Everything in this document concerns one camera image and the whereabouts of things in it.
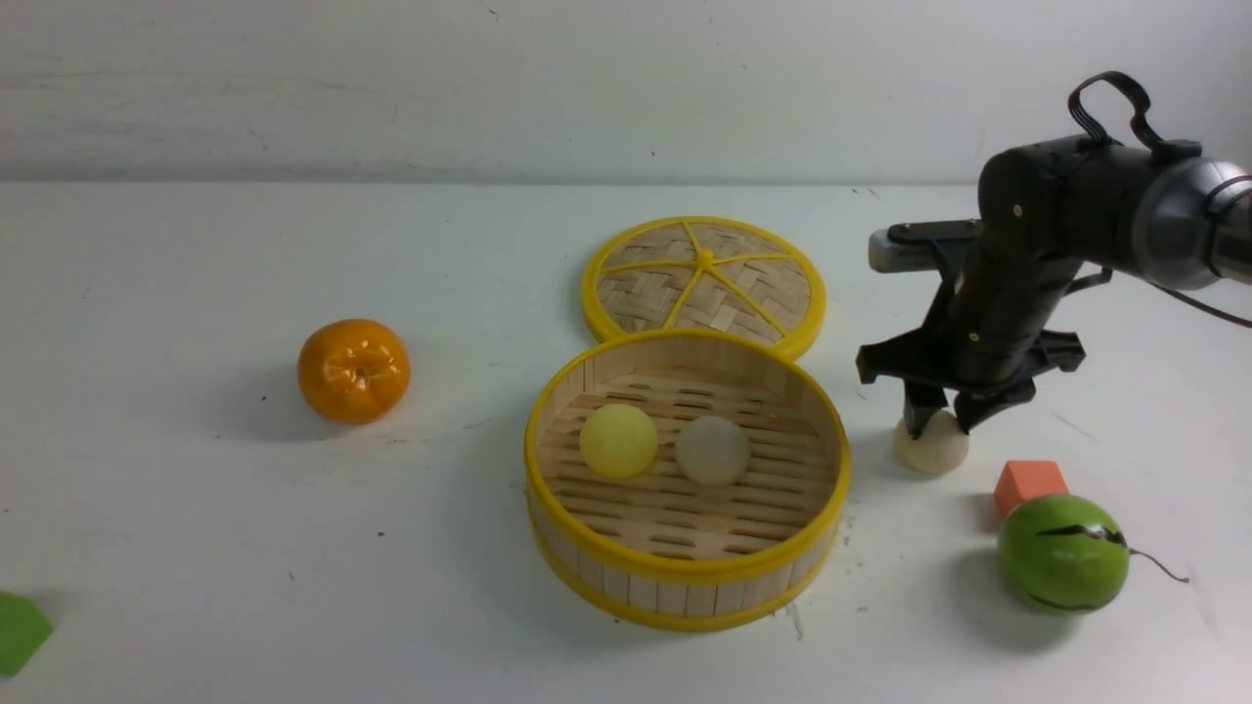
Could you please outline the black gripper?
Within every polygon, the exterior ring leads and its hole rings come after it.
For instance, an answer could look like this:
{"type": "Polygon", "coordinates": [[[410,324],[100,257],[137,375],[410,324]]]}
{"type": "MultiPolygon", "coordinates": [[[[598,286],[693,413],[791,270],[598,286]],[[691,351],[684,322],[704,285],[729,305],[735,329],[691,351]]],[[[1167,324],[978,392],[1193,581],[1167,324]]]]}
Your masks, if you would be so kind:
{"type": "Polygon", "coordinates": [[[916,329],[860,348],[859,378],[905,381],[901,420],[911,438],[947,410],[943,388],[962,391],[954,416],[965,435],[1029,405],[1033,380],[1007,386],[1020,380],[1020,365],[1078,269],[1116,262],[1118,237],[1149,179],[1149,152],[1087,137],[992,157],[977,189],[983,236],[962,271],[942,278],[916,329]]]}

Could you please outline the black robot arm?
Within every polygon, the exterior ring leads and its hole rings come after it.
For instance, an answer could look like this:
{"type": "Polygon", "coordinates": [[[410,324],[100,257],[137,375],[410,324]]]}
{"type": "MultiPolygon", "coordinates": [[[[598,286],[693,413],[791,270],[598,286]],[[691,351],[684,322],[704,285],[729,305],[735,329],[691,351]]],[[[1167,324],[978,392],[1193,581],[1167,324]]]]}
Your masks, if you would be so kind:
{"type": "Polygon", "coordinates": [[[858,376],[904,383],[905,431],[943,410],[962,432],[1028,405],[1038,375],[1073,373],[1078,334],[1050,332],[1065,294],[1114,273],[1189,299],[1249,282],[1249,173],[1197,143],[1133,149],[1068,137],[1007,149],[982,169],[979,214],[871,233],[871,271],[935,271],[921,324],[858,351],[858,376]]]}

